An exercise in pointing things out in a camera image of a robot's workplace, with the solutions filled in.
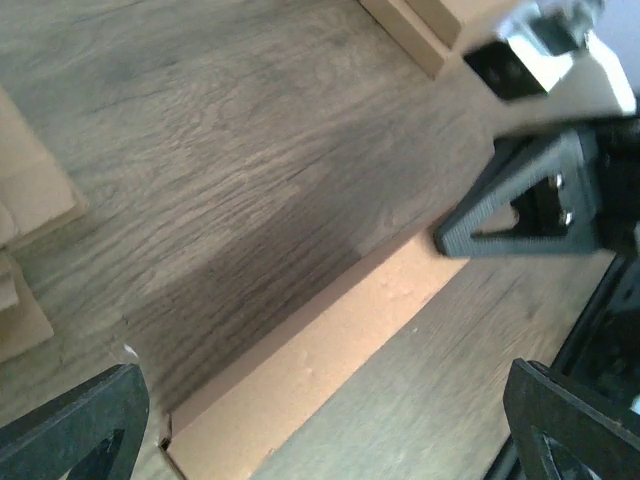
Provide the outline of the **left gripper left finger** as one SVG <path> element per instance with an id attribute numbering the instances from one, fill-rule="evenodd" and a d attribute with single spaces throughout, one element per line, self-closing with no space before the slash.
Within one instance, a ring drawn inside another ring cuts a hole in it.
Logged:
<path id="1" fill-rule="evenodd" d="M 129 479 L 149 417 L 137 364 L 118 364 L 1 428 L 3 479 Z"/>

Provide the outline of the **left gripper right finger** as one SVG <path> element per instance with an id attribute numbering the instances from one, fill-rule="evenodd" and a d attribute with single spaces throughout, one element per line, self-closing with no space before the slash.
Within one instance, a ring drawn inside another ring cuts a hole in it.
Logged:
<path id="1" fill-rule="evenodd" d="M 513 361 L 503 395 L 528 479 L 637 479 L 639 415 L 544 365 Z"/>

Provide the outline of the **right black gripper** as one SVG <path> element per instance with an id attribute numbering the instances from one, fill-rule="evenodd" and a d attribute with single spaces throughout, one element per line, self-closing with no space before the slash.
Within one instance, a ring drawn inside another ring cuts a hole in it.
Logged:
<path id="1" fill-rule="evenodd" d="M 437 250 L 451 258 L 638 250 L 639 118 L 592 127 L 496 139 L 486 168 L 435 229 Z"/>

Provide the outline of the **brown cardboard box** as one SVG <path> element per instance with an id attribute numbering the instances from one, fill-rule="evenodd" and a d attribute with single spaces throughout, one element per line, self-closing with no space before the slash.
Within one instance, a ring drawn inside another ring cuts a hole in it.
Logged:
<path id="1" fill-rule="evenodd" d="M 426 232 L 363 257 L 169 415 L 182 479 L 248 479 L 461 269 Z"/>

